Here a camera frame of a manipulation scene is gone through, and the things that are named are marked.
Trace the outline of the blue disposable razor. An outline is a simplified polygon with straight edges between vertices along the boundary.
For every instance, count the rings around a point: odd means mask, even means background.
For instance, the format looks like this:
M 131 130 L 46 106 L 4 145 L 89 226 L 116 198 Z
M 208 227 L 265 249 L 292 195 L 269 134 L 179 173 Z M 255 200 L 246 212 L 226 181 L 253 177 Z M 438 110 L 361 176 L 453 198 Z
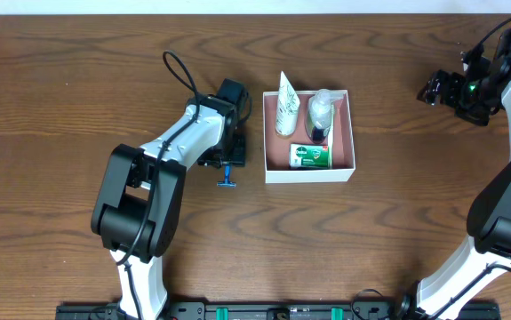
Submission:
M 236 183 L 231 180 L 232 166 L 230 164 L 226 164 L 223 166 L 223 168 L 224 168 L 224 179 L 223 179 L 223 181 L 218 181 L 217 186 L 224 187 L 224 188 L 235 188 Z

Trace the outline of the green Dettol soap bar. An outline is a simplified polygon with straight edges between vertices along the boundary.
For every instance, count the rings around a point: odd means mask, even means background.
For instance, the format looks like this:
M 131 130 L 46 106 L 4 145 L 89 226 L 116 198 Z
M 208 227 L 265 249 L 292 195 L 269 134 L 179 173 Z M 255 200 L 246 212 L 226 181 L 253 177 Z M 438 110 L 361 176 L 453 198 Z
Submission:
M 289 166 L 294 169 L 330 169 L 331 150 L 327 145 L 291 144 Z

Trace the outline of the white Pantene tube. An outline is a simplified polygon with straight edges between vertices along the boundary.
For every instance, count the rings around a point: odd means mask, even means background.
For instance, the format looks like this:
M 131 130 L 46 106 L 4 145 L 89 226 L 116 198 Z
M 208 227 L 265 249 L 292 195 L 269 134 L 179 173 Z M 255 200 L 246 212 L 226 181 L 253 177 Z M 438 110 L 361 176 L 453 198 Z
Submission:
M 283 136 L 294 134 L 299 115 L 299 95 L 292 87 L 286 74 L 280 74 L 279 89 L 277 95 L 275 130 Z

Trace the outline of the clear pump sanitizer bottle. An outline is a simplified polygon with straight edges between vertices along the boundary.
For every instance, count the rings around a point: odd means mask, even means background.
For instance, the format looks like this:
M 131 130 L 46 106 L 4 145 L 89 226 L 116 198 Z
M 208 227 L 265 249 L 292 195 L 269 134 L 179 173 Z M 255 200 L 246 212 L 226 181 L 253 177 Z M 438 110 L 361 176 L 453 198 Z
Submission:
M 341 92 L 321 89 L 309 99 L 305 129 L 313 143 L 320 144 L 328 137 L 333 126 L 334 102 L 343 97 Z

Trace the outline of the green white toothbrush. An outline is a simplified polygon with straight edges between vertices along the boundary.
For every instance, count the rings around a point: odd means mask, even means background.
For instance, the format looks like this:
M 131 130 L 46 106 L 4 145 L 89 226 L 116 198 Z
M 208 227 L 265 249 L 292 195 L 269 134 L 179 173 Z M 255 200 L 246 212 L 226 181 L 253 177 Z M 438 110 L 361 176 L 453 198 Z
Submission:
M 334 126 L 335 109 L 336 108 L 335 108 L 334 102 L 332 102 L 331 103 L 331 121 L 330 121 L 328 136 L 327 136 L 327 143 L 328 143 L 327 145 L 328 145 L 328 149 L 329 149 L 329 153 L 328 153 L 328 168 L 329 169 L 333 168 L 333 133 L 334 133 L 333 126 Z

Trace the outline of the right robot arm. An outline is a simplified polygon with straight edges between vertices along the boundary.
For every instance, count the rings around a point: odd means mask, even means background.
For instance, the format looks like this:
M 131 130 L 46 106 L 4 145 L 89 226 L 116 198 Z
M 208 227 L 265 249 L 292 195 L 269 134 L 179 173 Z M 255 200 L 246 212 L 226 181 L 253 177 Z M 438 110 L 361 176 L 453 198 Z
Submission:
M 440 102 L 455 116 L 485 126 L 505 111 L 509 162 L 471 204 L 467 236 L 431 276 L 417 282 L 395 311 L 398 319 L 460 319 L 461 311 L 483 288 L 511 273 L 511 28 L 499 37 L 492 59 L 477 44 L 464 53 L 461 74 L 437 70 L 418 94 Z

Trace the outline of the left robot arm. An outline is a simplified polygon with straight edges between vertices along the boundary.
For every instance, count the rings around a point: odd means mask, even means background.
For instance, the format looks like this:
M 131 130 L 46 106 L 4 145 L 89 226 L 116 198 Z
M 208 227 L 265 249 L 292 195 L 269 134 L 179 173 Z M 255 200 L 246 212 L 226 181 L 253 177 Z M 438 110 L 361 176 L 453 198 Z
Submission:
M 88 317 L 159 319 L 168 299 L 162 257 L 180 218 L 187 171 L 194 165 L 230 173 L 246 163 L 246 122 L 252 98 L 245 86 L 225 79 L 214 95 L 188 100 L 184 115 L 165 133 L 134 148 L 112 151 L 91 219 L 118 267 L 122 298 Z

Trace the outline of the white box pink interior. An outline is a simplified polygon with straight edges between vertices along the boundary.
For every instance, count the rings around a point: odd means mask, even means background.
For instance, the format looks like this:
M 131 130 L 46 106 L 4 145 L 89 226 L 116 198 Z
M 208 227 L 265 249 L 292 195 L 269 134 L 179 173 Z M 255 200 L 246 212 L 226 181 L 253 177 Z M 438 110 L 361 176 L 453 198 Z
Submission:
M 314 182 L 346 182 L 354 173 L 355 150 L 348 91 L 340 90 L 340 100 L 334 102 L 334 124 L 331 146 L 332 168 L 295 170 L 290 167 L 291 144 L 310 145 L 305 121 L 307 104 L 315 95 L 313 91 L 298 91 L 300 100 L 297 127 L 293 135 L 283 137 L 275 130 L 277 92 L 262 94 L 263 111 L 263 150 L 265 182 L 267 184 L 314 183 Z

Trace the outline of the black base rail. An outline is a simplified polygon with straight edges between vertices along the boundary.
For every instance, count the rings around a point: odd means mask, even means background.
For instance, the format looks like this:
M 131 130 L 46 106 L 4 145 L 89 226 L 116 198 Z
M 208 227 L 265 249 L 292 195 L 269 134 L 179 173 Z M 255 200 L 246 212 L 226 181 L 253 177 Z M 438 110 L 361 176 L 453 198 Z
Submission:
M 379 320 L 393 314 L 388 301 L 359 300 L 351 304 L 204 304 L 175 302 L 160 314 L 165 320 Z M 101 306 L 56 307 L 58 320 L 129 319 L 115 303 Z

